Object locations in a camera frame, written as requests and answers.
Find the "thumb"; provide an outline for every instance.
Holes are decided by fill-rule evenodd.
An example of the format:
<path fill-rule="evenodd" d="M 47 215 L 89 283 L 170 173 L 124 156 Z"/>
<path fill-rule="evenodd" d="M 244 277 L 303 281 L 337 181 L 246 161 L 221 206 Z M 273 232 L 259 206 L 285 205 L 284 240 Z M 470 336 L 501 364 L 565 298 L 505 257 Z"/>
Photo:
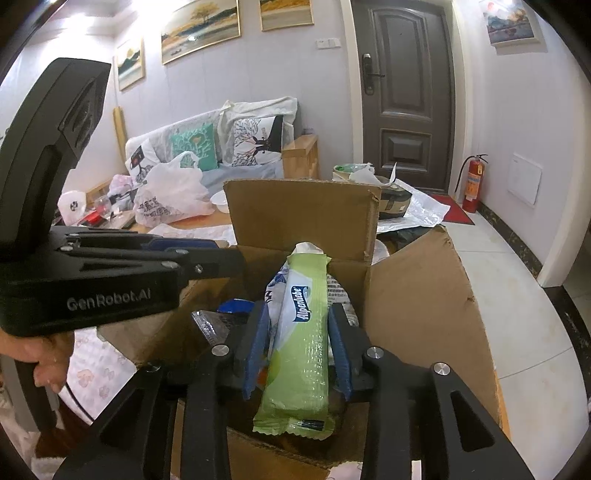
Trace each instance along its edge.
<path fill-rule="evenodd" d="M 34 364 L 51 350 L 46 338 L 18 338 L 0 329 L 0 355 L 6 355 L 20 362 Z"/>

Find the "dark brown door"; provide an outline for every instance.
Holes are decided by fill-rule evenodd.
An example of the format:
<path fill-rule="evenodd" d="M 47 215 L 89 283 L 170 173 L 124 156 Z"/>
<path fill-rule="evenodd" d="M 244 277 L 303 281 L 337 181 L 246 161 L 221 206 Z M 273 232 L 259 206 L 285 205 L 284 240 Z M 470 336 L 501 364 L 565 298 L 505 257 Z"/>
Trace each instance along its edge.
<path fill-rule="evenodd" d="M 363 157 L 376 172 L 445 192 L 454 131 L 452 54 L 443 8 L 353 0 L 363 94 Z"/>

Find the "green package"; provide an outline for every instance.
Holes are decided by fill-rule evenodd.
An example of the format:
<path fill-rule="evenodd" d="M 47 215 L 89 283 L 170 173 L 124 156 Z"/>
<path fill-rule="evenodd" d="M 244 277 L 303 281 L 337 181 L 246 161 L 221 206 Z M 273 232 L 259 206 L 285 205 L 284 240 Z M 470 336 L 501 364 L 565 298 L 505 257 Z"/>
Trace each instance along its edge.
<path fill-rule="evenodd" d="M 287 286 L 253 431 L 324 440 L 335 429 L 329 415 L 328 382 L 326 265 L 330 258 L 292 254 L 287 261 Z"/>

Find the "fire extinguisher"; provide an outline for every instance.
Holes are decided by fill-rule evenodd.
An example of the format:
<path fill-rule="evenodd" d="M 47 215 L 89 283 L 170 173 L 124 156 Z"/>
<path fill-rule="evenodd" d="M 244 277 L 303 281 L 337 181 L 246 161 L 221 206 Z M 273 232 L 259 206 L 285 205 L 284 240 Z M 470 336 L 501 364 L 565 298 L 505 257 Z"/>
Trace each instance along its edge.
<path fill-rule="evenodd" d="M 482 187 L 482 178 L 484 176 L 485 163 L 488 163 L 483 157 L 488 157 L 487 154 L 473 155 L 468 157 L 460 170 L 460 176 L 457 179 L 456 191 L 460 186 L 460 179 L 462 178 L 462 172 L 468 160 L 470 160 L 470 166 L 468 167 L 468 178 L 466 182 L 466 190 L 464 191 L 464 201 L 462 202 L 462 209 L 468 213 L 476 213 L 478 204 L 480 202 L 480 193 Z"/>

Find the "landscape painting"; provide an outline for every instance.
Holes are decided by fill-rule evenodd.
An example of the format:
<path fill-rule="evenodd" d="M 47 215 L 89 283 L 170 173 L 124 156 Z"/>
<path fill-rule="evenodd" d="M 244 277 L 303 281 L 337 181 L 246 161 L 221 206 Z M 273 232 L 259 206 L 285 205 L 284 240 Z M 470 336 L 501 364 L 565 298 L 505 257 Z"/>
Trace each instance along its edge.
<path fill-rule="evenodd" d="M 238 0 L 191 2 L 174 12 L 162 31 L 162 63 L 238 37 Z"/>
<path fill-rule="evenodd" d="M 117 48 L 115 62 L 117 63 L 119 90 L 125 90 L 130 85 L 144 78 L 145 69 L 142 39 L 135 38 L 128 40 Z"/>
<path fill-rule="evenodd" d="M 482 0 L 480 7 L 486 19 L 488 36 L 495 47 L 539 41 L 537 19 L 535 15 L 528 15 L 521 0 L 509 5 L 506 2 Z"/>
<path fill-rule="evenodd" d="M 259 0 L 263 31 L 314 25 L 310 0 Z"/>

